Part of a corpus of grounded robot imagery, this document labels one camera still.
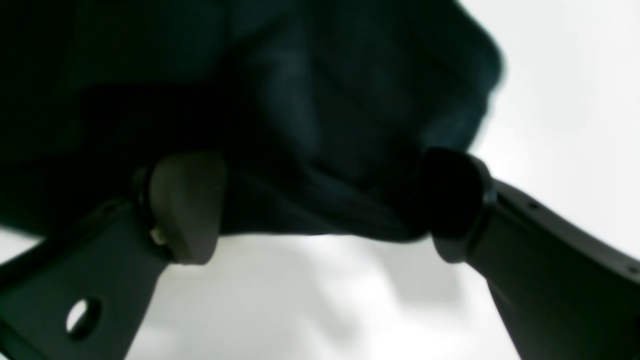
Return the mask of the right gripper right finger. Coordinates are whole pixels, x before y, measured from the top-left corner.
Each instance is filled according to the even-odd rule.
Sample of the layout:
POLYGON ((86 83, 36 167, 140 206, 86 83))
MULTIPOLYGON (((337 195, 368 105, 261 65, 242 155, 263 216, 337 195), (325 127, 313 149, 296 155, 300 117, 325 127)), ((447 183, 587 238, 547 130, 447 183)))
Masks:
POLYGON ((439 256, 485 278, 522 360, 637 360, 639 261, 467 153, 431 148, 422 193, 439 256))

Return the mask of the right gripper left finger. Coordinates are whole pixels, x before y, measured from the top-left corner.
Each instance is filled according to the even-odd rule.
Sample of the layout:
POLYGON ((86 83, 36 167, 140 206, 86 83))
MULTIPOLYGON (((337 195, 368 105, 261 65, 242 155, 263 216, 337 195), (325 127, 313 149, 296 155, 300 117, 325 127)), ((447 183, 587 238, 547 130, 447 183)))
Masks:
POLYGON ((1 265, 7 360, 123 360, 170 264, 215 252, 227 186, 219 152, 169 155, 72 228, 1 265))

